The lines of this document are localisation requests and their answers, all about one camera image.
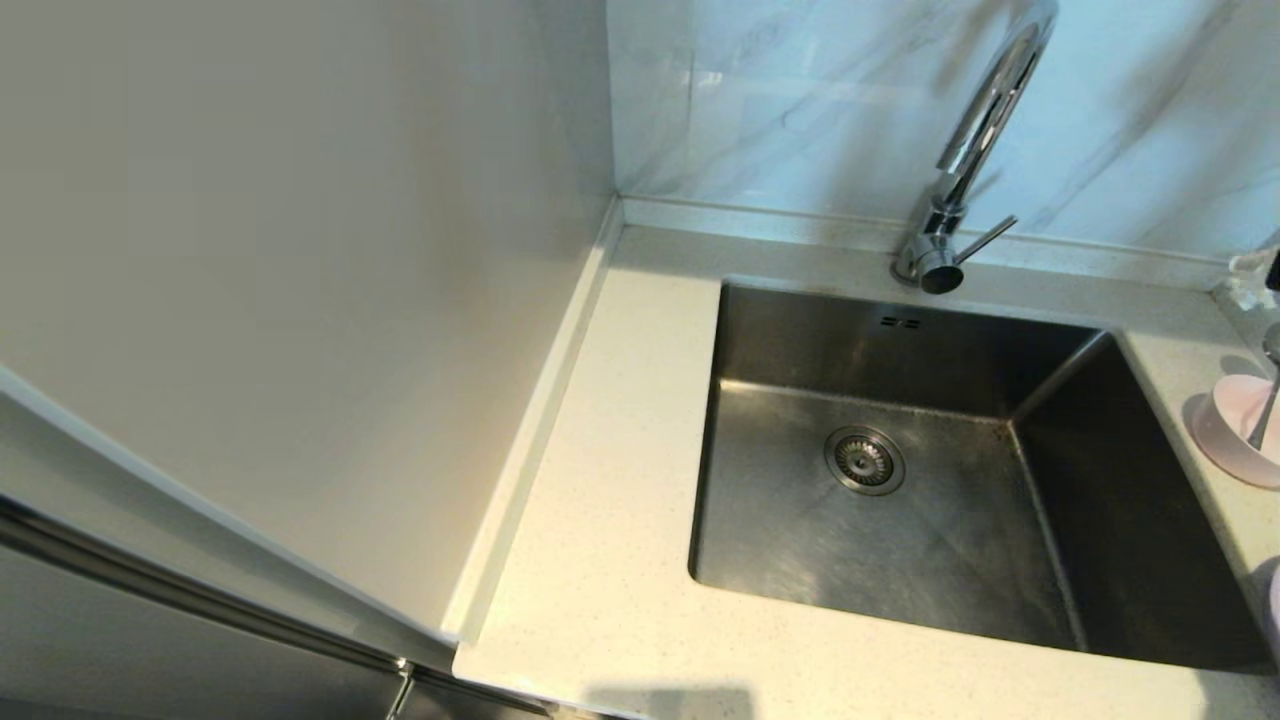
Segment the metal spoon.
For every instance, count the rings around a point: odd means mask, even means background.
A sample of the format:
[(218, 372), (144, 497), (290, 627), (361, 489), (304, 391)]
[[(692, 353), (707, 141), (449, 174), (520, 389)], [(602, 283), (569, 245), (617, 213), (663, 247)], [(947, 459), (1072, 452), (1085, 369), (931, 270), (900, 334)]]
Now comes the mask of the metal spoon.
[(1247, 437), (1248, 445), (1258, 451), (1262, 450), (1270, 424), (1270, 418), (1274, 411), (1277, 396), (1280, 396), (1280, 322), (1272, 323), (1265, 332), (1261, 342), (1261, 348), (1263, 351), (1265, 357), (1274, 366), (1275, 377), (1265, 396), (1265, 401), (1261, 405), (1257, 421), (1251, 429), (1249, 436)]

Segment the grey appliance front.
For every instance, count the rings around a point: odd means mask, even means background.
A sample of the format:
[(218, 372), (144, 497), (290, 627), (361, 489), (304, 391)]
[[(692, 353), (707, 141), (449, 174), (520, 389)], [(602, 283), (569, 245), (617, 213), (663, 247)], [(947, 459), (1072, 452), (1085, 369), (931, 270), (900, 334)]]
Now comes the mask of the grey appliance front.
[(403, 678), (297, 650), (0, 544), (0, 720), (552, 720), (410, 662)]

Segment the stainless steel sink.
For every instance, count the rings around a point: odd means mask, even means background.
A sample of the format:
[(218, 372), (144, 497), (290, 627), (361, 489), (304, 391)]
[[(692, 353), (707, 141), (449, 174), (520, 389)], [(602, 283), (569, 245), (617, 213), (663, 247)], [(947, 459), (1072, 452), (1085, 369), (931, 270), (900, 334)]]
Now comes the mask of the stainless steel sink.
[[(840, 427), (905, 483), (828, 471)], [(703, 585), (918, 626), (1277, 676), (1116, 337), (726, 283), (692, 516)]]

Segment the chrome gooseneck faucet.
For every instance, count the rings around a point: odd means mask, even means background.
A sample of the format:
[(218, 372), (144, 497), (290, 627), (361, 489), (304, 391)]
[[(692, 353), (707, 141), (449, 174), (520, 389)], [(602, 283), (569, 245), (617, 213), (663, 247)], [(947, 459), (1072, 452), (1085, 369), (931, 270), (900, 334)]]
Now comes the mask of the chrome gooseneck faucet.
[(943, 146), (940, 176), (890, 266), (897, 282), (931, 295), (950, 293), (965, 279), (963, 265), (1019, 223), (1016, 215), (1006, 217), (965, 249), (954, 247), (974, 184), (1025, 95), (1059, 13), (1059, 0), (1024, 1)]

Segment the pink bowl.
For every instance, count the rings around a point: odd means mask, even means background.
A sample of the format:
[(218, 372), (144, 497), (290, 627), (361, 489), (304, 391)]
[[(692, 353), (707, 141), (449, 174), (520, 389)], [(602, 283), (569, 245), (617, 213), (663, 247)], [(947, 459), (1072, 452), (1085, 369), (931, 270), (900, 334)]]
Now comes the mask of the pink bowl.
[(1247, 442), (1271, 383), (1243, 374), (1220, 378), (1193, 411), (1189, 428), (1199, 450), (1229, 475), (1263, 489), (1280, 489), (1280, 396), (1262, 450)]

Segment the white tall cabinet panel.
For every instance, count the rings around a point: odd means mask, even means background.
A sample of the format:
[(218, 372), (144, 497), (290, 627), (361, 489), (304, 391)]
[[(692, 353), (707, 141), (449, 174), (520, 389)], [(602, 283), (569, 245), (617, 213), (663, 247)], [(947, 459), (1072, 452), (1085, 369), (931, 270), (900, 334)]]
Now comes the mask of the white tall cabinet panel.
[(617, 227), (607, 0), (0, 0), (0, 492), (417, 664)]

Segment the round metal drain strainer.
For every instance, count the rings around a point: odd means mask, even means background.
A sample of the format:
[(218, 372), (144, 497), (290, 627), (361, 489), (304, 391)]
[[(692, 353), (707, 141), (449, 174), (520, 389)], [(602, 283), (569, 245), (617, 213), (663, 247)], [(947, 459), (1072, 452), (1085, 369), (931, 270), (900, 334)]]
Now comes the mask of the round metal drain strainer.
[(827, 437), (823, 457), (831, 475), (859, 495), (891, 495), (906, 480), (901, 448), (872, 427), (840, 427)]

